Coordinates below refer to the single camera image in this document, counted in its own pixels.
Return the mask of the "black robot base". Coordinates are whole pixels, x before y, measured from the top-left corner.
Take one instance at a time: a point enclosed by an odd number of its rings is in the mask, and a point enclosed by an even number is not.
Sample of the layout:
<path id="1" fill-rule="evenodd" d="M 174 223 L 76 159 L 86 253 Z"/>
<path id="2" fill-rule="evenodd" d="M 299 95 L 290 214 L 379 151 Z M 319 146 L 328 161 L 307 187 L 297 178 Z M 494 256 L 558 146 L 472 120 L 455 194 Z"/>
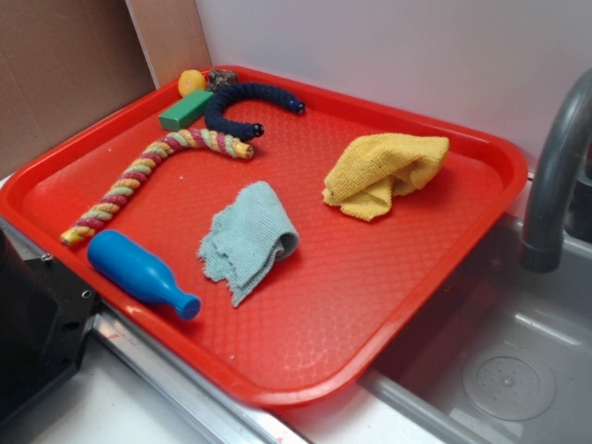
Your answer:
<path id="1" fill-rule="evenodd" d="M 59 260 L 24 259 L 1 235 L 1 426 L 78 373 L 97 306 Z"/>

